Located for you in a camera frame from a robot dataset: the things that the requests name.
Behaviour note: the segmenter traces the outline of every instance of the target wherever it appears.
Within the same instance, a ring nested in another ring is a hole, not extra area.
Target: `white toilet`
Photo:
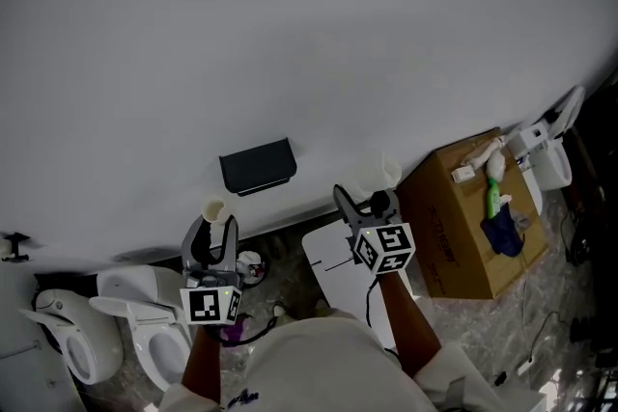
[[[97,275],[98,297],[90,305],[128,319],[144,372],[165,391],[180,383],[191,349],[184,319],[183,276],[155,266],[123,266]]]
[[[120,368],[124,353],[118,325],[113,317],[91,308],[87,297],[70,290],[44,290],[35,308],[19,311],[47,327],[70,371],[82,383],[99,383]]]
[[[573,180],[569,157],[562,146],[562,134],[574,124],[585,96],[584,89],[575,86],[555,108],[557,119],[549,124],[545,119],[521,129],[509,140],[509,149],[520,161],[528,188],[541,213],[541,191],[567,187]]]

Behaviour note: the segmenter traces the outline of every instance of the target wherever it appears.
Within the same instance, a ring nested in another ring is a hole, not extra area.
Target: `green bottle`
[[[500,188],[492,178],[489,179],[490,189],[487,192],[487,217],[491,220],[500,212]]]

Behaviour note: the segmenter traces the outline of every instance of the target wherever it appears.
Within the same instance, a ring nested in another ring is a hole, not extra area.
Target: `marble floor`
[[[412,262],[407,274],[417,301],[443,343],[457,342],[486,379],[494,380],[506,371],[509,379],[533,390],[548,393],[548,410],[570,410],[576,397],[586,397],[594,379],[593,358],[587,343],[569,342],[569,329],[558,319],[594,313],[592,270],[589,263],[577,268],[566,262],[560,226],[568,211],[560,192],[545,196],[544,225],[548,252],[506,293],[493,301],[431,299],[427,296],[420,267]],[[270,319],[270,307],[277,300],[294,308],[295,316],[312,314],[322,292],[304,256],[303,236],[337,219],[336,214],[294,225],[277,233],[242,242],[242,248],[260,252],[271,260],[267,278],[243,294],[240,312],[245,321],[244,336],[262,329]],[[564,235],[573,234],[570,220]],[[178,260],[171,266],[180,267]],[[527,359],[530,345],[547,315],[551,316],[534,349],[535,365],[521,378],[515,369]],[[125,341],[126,358],[121,370],[110,380],[84,387],[90,410],[139,411],[160,403],[162,393],[142,372],[132,349],[126,324],[119,322]],[[223,403],[227,403],[241,382],[251,345],[222,350]]]

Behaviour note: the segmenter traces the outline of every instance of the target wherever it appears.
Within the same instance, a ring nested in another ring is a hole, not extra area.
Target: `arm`
[[[183,386],[201,397],[221,402],[219,343],[209,337],[203,326],[197,329],[184,370]]]
[[[402,369],[413,378],[441,349],[440,342],[410,297],[398,272],[382,275],[379,278],[379,288]]]

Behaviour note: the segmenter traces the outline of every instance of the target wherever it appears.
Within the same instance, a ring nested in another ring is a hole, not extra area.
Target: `cardboard box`
[[[508,151],[500,194],[511,210],[530,220],[521,254],[496,254],[481,228],[487,211],[485,170],[455,183],[451,172],[464,157],[484,147],[500,130],[433,151],[397,188],[402,217],[409,222],[431,297],[493,299],[521,276],[548,248],[543,225],[515,159]]]

